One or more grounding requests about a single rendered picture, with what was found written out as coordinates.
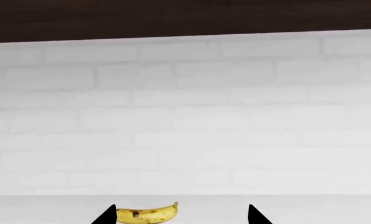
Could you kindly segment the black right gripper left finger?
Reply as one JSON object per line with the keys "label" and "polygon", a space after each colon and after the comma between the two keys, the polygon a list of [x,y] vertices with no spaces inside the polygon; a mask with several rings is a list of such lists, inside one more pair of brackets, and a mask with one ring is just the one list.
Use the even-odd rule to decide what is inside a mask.
{"label": "black right gripper left finger", "polygon": [[91,224],[116,224],[116,205],[108,207]]}

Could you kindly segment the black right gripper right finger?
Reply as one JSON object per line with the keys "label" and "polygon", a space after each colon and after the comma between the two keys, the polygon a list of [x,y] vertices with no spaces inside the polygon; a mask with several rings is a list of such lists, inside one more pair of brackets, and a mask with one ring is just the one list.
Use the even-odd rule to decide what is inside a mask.
{"label": "black right gripper right finger", "polygon": [[272,224],[256,207],[248,207],[248,224]]}

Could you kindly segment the yellow spotted banana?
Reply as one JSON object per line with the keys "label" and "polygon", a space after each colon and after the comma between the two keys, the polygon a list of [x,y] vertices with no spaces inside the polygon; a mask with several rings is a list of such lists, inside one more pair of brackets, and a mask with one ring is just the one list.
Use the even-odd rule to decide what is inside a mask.
{"label": "yellow spotted banana", "polygon": [[172,220],[178,213],[178,202],[168,207],[146,210],[116,209],[116,221],[124,224],[158,224]]}

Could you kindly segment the dark wood wall cabinet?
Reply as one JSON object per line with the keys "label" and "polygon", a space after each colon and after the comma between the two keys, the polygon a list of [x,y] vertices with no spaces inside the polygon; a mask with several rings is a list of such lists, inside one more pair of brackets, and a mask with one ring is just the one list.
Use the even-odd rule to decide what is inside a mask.
{"label": "dark wood wall cabinet", "polygon": [[371,29],[371,0],[0,0],[0,43]]}

